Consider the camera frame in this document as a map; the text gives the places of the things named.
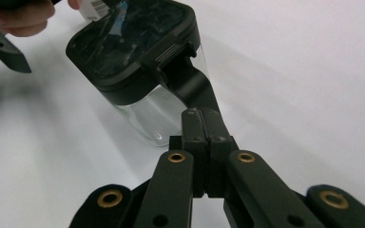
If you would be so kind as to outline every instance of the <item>white table surface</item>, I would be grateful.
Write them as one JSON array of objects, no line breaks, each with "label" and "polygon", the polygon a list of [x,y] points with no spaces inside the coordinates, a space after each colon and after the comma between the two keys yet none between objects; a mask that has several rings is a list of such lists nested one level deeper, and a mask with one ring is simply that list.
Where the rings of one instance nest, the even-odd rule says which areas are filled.
[{"label": "white table surface", "polygon": [[[365,1],[182,2],[239,147],[302,194],[327,183],[365,204]],[[167,149],[137,140],[70,62],[86,23],[56,9],[44,32],[10,37],[32,74],[0,62],[0,227],[68,227],[92,191],[136,187]],[[192,227],[228,227],[222,200],[195,199]]]}]

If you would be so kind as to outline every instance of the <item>finger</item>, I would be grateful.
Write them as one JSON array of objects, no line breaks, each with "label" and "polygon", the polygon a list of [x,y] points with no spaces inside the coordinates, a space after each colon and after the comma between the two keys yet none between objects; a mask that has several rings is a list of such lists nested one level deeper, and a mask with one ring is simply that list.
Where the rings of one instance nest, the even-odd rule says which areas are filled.
[{"label": "finger", "polygon": [[24,28],[41,24],[55,12],[50,0],[32,0],[14,10],[0,10],[0,28]]},{"label": "finger", "polygon": [[47,27],[48,22],[45,21],[43,23],[29,26],[29,27],[22,27],[22,28],[0,28],[0,30],[4,33],[10,33],[17,37],[27,37],[35,35]]},{"label": "finger", "polygon": [[74,10],[78,10],[81,7],[82,0],[67,0],[70,7]]}]

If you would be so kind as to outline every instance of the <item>white label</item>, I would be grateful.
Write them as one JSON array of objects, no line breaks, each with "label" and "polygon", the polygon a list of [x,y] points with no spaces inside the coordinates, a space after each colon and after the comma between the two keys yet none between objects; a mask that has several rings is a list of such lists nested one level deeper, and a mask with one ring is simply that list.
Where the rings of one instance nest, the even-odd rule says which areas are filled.
[{"label": "white label", "polygon": [[102,0],[84,0],[79,8],[87,21],[98,21],[108,14],[109,7]]}]

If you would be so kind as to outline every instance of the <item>black plastic lid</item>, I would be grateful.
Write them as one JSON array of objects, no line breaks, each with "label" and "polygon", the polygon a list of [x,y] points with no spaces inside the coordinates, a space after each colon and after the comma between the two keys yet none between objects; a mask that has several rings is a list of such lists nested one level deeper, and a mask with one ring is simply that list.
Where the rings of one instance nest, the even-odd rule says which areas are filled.
[{"label": "black plastic lid", "polygon": [[182,52],[195,56],[194,11],[169,0],[125,0],[67,45],[67,56],[114,104],[138,102],[162,82],[162,67]]}]

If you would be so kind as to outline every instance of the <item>metal rivet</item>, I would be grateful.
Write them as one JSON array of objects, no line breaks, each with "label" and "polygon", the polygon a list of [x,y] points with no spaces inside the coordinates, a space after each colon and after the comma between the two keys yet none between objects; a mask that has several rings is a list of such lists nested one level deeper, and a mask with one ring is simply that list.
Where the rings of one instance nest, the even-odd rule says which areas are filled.
[{"label": "metal rivet", "polygon": [[339,193],[326,190],[319,193],[319,197],[326,204],[335,207],[337,209],[348,209],[349,202]]},{"label": "metal rivet", "polygon": [[256,160],[256,157],[254,157],[252,154],[247,153],[247,152],[241,152],[238,154],[237,158],[242,161],[242,162],[253,162]]},{"label": "metal rivet", "polygon": [[97,204],[103,208],[110,208],[118,205],[123,200],[123,194],[116,189],[106,190],[97,199]]},{"label": "metal rivet", "polygon": [[185,160],[185,155],[181,153],[172,153],[168,156],[168,160],[173,163],[180,163]]}]

